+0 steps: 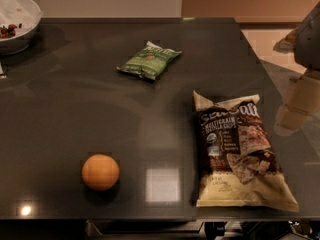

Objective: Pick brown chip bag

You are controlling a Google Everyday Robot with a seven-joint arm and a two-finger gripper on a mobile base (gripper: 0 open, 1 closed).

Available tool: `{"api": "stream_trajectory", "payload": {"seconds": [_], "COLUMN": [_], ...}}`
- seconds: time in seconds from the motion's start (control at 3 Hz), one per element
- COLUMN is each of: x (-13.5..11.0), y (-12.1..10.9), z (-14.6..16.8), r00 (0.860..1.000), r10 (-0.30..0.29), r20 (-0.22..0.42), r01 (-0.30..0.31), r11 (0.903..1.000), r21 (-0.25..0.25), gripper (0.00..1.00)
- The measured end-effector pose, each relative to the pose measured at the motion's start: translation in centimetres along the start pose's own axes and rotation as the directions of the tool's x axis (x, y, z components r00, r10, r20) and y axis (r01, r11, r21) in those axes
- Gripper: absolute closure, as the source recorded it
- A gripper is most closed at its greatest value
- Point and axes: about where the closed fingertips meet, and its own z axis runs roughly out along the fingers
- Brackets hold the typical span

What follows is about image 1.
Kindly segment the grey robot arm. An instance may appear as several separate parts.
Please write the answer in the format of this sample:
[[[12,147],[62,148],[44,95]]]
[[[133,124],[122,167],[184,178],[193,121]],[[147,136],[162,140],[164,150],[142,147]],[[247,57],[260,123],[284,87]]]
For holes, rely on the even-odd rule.
[[[293,134],[320,107],[320,2],[298,26],[294,59],[306,71],[291,80],[278,109],[274,131],[280,136]]]

